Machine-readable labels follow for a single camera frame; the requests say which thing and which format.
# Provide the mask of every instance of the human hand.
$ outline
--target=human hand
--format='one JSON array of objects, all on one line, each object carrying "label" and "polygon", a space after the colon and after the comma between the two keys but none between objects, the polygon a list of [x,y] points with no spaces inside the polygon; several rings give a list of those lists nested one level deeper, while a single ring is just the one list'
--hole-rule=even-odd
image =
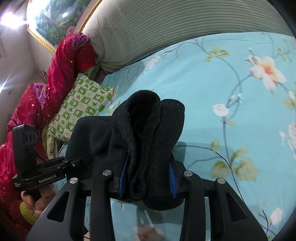
[{"label": "human hand", "polygon": [[22,200],[24,201],[27,209],[34,217],[39,217],[43,210],[47,207],[50,201],[55,197],[53,192],[54,185],[50,184],[46,187],[40,188],[41,198],[34,202],[34,199],[27,194],[26,191],[21,193]]}]

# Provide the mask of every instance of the green checkered pillow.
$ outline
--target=green checkered pillow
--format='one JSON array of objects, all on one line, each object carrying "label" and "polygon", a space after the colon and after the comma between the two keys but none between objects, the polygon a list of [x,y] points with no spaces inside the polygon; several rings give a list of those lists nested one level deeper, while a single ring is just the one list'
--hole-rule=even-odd
[{"label": "green checkered pillow", "polygon": [[78,119],[99,115],[112,97],[113,89],[102,88],[98,83],[79,73],[75,87],[65,98],[59,113],[48,127],[48,134],[69,141]]}]

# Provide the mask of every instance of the light blue bed sheet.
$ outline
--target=light blue bed sheet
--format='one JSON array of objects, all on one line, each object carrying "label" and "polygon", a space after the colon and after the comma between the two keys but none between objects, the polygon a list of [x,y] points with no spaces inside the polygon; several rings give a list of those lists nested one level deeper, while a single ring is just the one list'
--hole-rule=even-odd
[{"label": "light blue bed sheet", "polygon": [[[273,33],[187,40],[106,76],[102,85],[115,93],[100,115],[112,115],[138,90],[181,101],[176,160],[201,178],[224,177],[273,239],[296,206],[295,52],[293,37]],[[117,240],[179,240],[183,205],[111,205]],[[210,240],[209,215],[206,235]]]}]

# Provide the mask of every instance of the headboard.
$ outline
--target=headboard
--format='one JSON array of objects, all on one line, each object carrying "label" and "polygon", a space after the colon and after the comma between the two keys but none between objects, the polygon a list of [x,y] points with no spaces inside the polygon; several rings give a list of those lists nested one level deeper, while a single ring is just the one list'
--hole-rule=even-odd
[{"label": "headboard", "polygon": [[83,33],[98,55],[93,76],[183,40],[249,31],[292,35],[267,0],[102,0]]}]

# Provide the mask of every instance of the ribbed cuff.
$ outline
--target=ribbed cuff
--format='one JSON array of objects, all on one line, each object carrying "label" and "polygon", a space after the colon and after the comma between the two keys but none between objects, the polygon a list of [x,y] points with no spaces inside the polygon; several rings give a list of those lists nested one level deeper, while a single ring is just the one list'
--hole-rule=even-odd
[{"label": "ribbed cuff", "polygon": [[27,209],[26,204],[24,202],[22,202],[20,204],[20,213],[22,214],[22,216],[24,217],[24,219],[31,225],[33,225],[37,218],[35,218]]}]

